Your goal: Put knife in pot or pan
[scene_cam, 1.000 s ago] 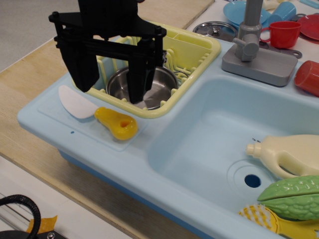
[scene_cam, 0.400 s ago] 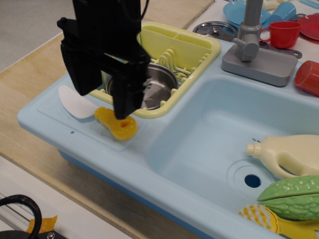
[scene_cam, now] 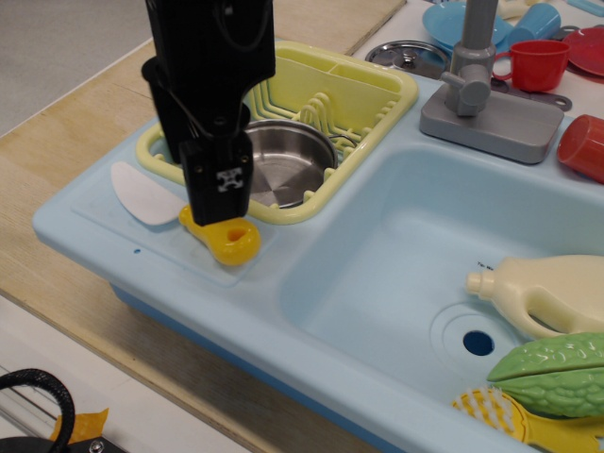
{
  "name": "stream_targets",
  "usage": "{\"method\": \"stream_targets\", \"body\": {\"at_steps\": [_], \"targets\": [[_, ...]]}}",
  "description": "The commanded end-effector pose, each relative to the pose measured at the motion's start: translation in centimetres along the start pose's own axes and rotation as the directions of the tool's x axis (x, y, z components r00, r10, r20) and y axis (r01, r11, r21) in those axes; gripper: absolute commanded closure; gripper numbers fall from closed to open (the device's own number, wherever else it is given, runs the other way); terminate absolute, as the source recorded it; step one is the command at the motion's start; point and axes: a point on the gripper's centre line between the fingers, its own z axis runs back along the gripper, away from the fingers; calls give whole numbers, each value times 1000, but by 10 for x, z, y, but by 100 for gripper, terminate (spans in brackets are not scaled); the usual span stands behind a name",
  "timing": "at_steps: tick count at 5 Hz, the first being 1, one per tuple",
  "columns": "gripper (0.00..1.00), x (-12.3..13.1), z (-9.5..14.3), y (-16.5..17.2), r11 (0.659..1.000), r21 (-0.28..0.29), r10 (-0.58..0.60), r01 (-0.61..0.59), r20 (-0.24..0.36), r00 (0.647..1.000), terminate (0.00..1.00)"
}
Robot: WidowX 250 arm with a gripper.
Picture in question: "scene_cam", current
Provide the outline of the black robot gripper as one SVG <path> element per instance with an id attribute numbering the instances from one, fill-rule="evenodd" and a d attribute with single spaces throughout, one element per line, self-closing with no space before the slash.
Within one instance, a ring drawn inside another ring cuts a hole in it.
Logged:
<path id="1" fill-rule="evenodd" d="M 253 149 L 247 93 L 276 72 L 270 1 L 148 1 L 156 55 L 142 68 L 193 220 L 247 214 Z"/>

